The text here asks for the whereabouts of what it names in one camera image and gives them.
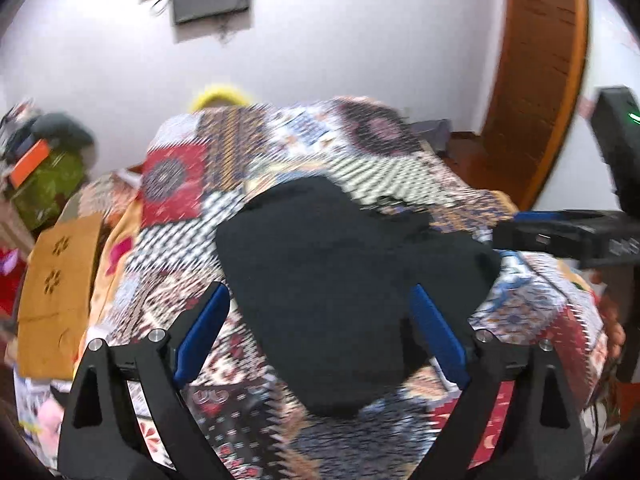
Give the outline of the person's right hand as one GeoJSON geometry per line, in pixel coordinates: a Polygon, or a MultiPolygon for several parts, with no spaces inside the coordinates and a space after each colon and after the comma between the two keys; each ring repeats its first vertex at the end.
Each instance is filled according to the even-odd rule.
{"type": "Polygon", "coordinates": [[[591,272],[591,283],[604,286],[598,300],[598,311],[608,337],[608,360],[616,362],[620,359],[626,342],[626,333],[620,324],[620,303],[625,299],[625,294],[603,270],[591,272]]]}

